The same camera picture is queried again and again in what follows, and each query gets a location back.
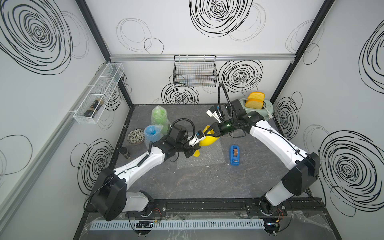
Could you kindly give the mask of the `blue tape dispenser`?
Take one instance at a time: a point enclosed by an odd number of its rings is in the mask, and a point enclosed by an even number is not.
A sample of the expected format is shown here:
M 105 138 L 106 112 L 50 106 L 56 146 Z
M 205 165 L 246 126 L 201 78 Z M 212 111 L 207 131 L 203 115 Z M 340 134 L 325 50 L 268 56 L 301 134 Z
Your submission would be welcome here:
M 230 164 L 232 166 L 239 166 L 240 165 L 240 148 L 237 145 L 231 145 L 230 151 Z

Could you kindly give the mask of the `mint green toaster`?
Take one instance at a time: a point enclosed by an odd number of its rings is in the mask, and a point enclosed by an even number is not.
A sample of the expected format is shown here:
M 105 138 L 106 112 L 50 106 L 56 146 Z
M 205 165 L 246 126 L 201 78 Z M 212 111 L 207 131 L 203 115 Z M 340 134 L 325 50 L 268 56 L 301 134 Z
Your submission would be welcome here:
M 256 110 L 256 109 L 249 109 L 245 107 L 245 103 L 247 101 L 247 98 L 242 98 L 240 99 L 241 106 L 246 110 L 247 113 L 250 113 L 252 111 L 259 113 L 266 121 L 270 120 L 273 118 L 273 112 L 274 112 L 274 106 L 273 104 L 265 100 L 264 101 L 264 106 L 261 110 Z

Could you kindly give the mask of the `dark item in shelf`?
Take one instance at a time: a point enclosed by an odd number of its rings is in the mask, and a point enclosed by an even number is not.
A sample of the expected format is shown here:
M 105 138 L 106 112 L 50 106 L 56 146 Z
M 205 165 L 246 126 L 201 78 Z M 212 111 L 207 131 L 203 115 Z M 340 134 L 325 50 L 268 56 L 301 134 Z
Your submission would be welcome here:
M 96 99 L 91 106 L 83 113 L 84 117 L 93 118 L 98 110 L 104 105 L 104 101 L 102 99 Z

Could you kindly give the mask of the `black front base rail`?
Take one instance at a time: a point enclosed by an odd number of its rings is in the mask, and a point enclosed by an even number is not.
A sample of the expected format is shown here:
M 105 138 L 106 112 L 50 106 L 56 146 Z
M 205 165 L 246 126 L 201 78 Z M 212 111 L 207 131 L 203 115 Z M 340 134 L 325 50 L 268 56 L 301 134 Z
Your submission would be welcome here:
M 151 212 L 142 214 L 129 212 L 126 215 L 137 218 L 164 218 L 170 213 L 193 212 L 245 212 L 249 217 L 287 216 L 288 212 L 298 210 L 323 210 L 325 205 L 320 198 L 290 198 L 276 207 L 270 214 L 264 215 L 260 198 L 239 199 L 155 199 Z

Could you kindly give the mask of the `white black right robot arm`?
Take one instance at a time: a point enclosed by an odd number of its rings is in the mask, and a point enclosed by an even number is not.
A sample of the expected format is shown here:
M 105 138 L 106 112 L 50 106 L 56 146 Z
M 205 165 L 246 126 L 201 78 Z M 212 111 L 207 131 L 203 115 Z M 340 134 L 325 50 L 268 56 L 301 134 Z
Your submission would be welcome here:
M 320 157 L 316 153 L 308 154 L 298 148 L 277 132 L 265 118 L 255 111 L 247 112 L 240 101 L 235 100 L 225 105 L 226 115 L 219 105 L 207 111 L 209 117 L 216 122 L 204 131 L 206 136 L 221 137 L 235 130 L 243 130 L 246 134 L 258 139 L 267 146 L 289 170 L 282 179 L 261 197 L 261 212 L 271 216 L 278 205 L 292 196 L 301 195 L 319 178 Z

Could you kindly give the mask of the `yellow toast slice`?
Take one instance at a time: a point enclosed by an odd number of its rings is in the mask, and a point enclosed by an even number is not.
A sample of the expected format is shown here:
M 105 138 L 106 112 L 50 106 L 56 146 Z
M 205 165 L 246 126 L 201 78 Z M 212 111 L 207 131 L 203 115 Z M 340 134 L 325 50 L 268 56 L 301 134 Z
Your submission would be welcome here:
M 263 102 L 265 100 L 265 94 L 262 92 L 253 92 L 253 93 L 249 94 L 247 99 L 248 100 L 258 100 L 258 101 Z
M 264 106 L 264 102 L 257 99 L 248 99 L 245 103 L 245 107 L 249 109 L 261 110 Z

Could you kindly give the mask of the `rear yellow toast slice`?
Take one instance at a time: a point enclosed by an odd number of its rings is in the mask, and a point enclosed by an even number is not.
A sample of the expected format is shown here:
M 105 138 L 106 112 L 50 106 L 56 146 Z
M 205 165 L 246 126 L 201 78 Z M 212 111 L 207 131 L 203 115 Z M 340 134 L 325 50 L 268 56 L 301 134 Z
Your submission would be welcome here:
M 249 94 L 247 99 L 248 100 L 258 100 L 258 101 L 263 102 L 265 100 L 265 94 L 262 92 L 253 92 L 253 93 Z

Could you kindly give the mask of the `small dark cylinder jar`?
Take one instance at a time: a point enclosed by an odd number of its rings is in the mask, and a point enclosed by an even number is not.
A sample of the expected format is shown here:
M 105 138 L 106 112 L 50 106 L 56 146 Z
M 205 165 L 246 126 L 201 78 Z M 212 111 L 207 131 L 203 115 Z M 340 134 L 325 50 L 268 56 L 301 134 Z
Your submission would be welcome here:
M 121 147 L 119 149 L 119 153 L 126 159 L 130 159 L 131 158 L 131 154 L 130 152 L 128 151 L 128 149 L 126 147 Z

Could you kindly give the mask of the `patterned small bowl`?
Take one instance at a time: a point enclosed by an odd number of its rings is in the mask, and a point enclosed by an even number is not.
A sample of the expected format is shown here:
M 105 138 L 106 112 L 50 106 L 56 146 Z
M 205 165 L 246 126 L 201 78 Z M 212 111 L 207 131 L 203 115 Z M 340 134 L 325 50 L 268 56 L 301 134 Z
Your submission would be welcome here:
M 132 145 L 139 145 L 145 140 L 143 129 L 134 129 L 127 134 L 127 141 Z

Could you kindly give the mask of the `front yellow toast slice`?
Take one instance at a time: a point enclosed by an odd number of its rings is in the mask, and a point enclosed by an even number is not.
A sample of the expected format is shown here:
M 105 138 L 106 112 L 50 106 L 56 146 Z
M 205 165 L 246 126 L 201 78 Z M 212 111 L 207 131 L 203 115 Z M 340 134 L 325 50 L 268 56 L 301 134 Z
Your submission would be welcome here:
M 257 99 L 248 99 L 245 103 L 245 107 L 249 109 L 261 110 L 264 106 L 264 102 Z

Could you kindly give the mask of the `yellow plastic wine glass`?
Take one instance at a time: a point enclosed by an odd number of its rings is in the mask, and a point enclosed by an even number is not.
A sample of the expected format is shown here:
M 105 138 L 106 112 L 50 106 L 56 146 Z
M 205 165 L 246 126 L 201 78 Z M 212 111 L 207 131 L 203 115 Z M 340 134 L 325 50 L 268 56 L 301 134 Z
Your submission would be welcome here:
M 199 142 L 198 144 L 199 144 L 201 147 L 210 146 L 210 145 L 212 145 L 213 143 L 215 143 L 219 138 L 220 138 L 220 137 L 215 138 L 215 137 L 208 137 L 208 136 L 206 136 L 206 138 L 205 138 L 203 141 Z

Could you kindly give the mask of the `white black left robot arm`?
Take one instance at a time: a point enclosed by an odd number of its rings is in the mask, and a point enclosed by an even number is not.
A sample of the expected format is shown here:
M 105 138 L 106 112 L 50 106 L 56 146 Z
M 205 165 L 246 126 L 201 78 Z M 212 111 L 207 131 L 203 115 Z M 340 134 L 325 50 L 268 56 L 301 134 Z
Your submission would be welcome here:
M 114 170 L 102 170 L 91 190 L 85 206 L 91 205 L 106 221 L 114 220 L 120 213 L 138 212 L 149 216 L 154 208 L 153 198 L 144 191 L 129 192 L 129 188 L 149 170 L 161 165 L 175 153 L 192 156 L 200 149 L 205 137 L 174 141 L 170 137 L 150 143 L 149 149 L 130 163 Z

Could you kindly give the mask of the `aluminium wall rail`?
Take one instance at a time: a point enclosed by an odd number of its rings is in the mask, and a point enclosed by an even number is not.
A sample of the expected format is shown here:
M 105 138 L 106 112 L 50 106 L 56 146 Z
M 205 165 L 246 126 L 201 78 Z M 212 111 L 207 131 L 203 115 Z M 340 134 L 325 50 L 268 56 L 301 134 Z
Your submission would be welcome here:
M 160 62 L 160 61 L 294 61 L 295 54 L 185 54 L 185 55 L 112 55 L 111 62 Z

